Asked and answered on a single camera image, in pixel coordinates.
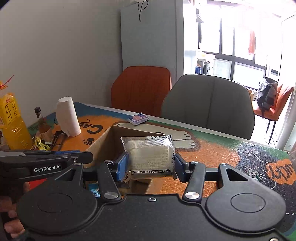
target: cardboard box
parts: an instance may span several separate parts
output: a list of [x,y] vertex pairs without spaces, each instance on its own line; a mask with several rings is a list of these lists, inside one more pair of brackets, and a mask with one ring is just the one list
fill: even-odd
[[[147,136],[162,136],[162,134],[111,126],[87,149],[93,154],[94,159],[92,163],[85,164],[84,167],[92,167],[105,160],[116,160],[124,152],[120,137]],[[122,195],[126,193],[157,194],[161,190],[162,183],[163,178],[133,180],[128,182],[129,191],[127,188],[119,188],[119,191]]]
[[251,100],[254,100],[254,98],[255,98],[254,91],[253,91],[253,90],[250,90],[250,89],[248,89],[248,92],[249,92],[249,94],[250,94]]

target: human hand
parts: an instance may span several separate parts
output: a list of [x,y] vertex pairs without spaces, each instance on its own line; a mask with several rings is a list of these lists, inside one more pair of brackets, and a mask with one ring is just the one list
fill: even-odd
[[[29,183],[24,183],[23,186],[24,192],[30,190]],[[16,218],[16,204],[12,204],[11,198],[8,196],[0,196],[0,213],[8,212],[10,218]],[[19,219],[14,219],[8,223],[4,224],[5,231],[11,235],[12,238],[18,237],[22,234],[25,229]]]

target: black handle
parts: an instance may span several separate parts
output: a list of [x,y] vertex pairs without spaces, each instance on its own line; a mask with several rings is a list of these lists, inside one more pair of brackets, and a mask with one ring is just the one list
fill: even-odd
[[192,161],[189,163],[189,169],[193,169],[193,172],[182,199],[187,202],[200,203],[205,183],[206,166],[203,163]]
[[121,200],[120,192],[113,180],[106,163],[102,163],[97,169],[98,185],[101,198],[104,202],[117,202]]

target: black metal chair leg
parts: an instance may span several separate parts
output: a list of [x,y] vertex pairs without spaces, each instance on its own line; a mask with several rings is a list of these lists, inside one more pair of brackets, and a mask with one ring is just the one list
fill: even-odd
[[267,129],[266,129],[265,134],[267,134],[267,131],[268,131],[268,128],[269,128],[269,124],[270,124],[270,122],[271,122],[271,120],[269,120],[269,122],[268,122],[268,126],[267,126]]
[[274,133],[274,127],[276,126],[276,121],[274,122],[274,126],[272,127],[272,131],[271,131],[271,135],[270,135],[270,138],[269,138],[269,142],[268,142],[268,145],[270,143],[270,140],[272,138],[272,134]]

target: red cloth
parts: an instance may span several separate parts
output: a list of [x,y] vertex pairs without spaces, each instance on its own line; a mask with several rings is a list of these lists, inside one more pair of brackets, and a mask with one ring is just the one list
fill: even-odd
[[255,48],[256,48],[255,32],[253,30],[251,30],[250,43],[249,43],[249,54],[255,54]]
[[33,188],[39,186],[41,183],[43,183],[45,181],[46,181],[46,179],[40,179],[40,180],[29,182],[30,183],[30,187],[31,187],[31,189],[33,189]]

